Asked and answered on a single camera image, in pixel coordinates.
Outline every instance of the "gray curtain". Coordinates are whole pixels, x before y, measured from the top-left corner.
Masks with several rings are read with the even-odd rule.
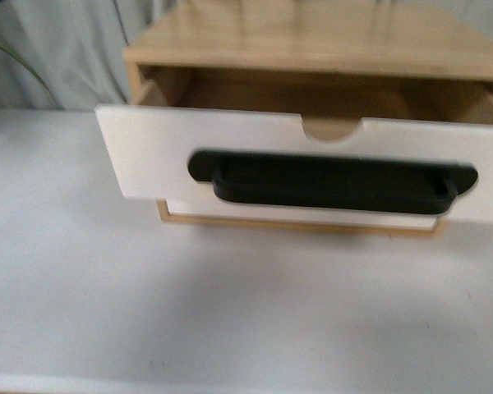
[[[0,107],[91,110],[98,103],[124,103],[130,92],[122,49],[175,1],[0,2],[0,44],[20,54],[56,99],[52,103],[29,72],[0,51]],[[493,38],[493,0],[432,2]]]

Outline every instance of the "black drawer handle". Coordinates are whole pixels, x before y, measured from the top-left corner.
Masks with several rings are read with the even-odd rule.
[[[202,150],[188,163],[233,203],[436,215],[477,181],[469,164]]]

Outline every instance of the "wooden frame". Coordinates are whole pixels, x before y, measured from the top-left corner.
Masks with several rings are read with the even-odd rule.
[[[296,112],[319,140],[343,138],[362,117],[493,125],[493,40],[432,5],[184,1],[124,57],[133,105]],[[169,222],[391,233],[158,206]]]
[[[293,221],[247,220],[236,218],[215,218],[210,216],[180,215],[170,213],[168,209],[168,202],[164,199],[157,200],[157,208],[159,210],[159,216],[163,222],[203,224],[211,226],[268,228],[273,230],[386,234],[390,236],[439,236],[448,225],[446,221],[438,220],[435,226],[430,230],[413,230],[391,227],[339,226],[332,224]]]

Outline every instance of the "wooden top panel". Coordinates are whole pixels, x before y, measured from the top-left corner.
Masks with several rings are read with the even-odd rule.
[[[184,0],[127,62],[493,80],[493,40],[430,5]]]

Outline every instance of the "white table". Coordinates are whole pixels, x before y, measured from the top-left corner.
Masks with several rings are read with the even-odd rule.
[[[0,110],[0,392],[493,394],[493,227],[164,224],[93,113]]]

